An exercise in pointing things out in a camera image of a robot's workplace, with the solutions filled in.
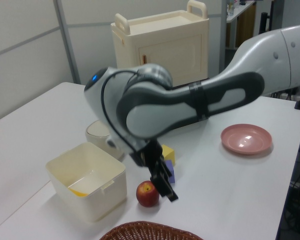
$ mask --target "purple block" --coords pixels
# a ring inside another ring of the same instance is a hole
[[[165,162],[166,167],[169,169],[169,171],[172,174],[172,176],[169,177],[168,181],[169,181],[169,183],[174,184],[176,182],[176,180],[175,180],[175,171],[174,171],[174,166],[172,164],[172,161],[165,160],[164,162]]]

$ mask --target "white cup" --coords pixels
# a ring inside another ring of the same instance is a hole
[[[93,143],[98,148],[110,154],[117,160],[119,160],[124,154],[122,151],[107,144],[107,138],[110,136],[110,132],[107,126],[99,120],[93,122],[90,126],[87,127],[85,136],[88,142]]]

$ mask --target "apple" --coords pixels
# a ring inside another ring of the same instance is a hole
[[[159,202],[159,192],[151,181],[144,181],[136,188],[136,199],[147,208]]]

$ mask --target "yellow object in container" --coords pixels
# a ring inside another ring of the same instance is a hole
[[[162,155],[164,157],[164,160],[171,160],[173,166],[176,164],[175,150],[173,150],[172,148],[166,145],[162,145]]]
[[[79,192],[79,191],[76,191],[76,190],[73,190],[71,188],[68,187],[68,189],[73,192],[75,195],[77,195],[78,197],[85,197],[85,196],[88,196],[87,193],[82,193],[82,192]]]

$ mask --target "plate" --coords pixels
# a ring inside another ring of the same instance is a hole
[[[221,141],[223,146],[231,151],[253,155],[270,148],[272,137],[262,127],[251,124],[235,124],[222,131]]]

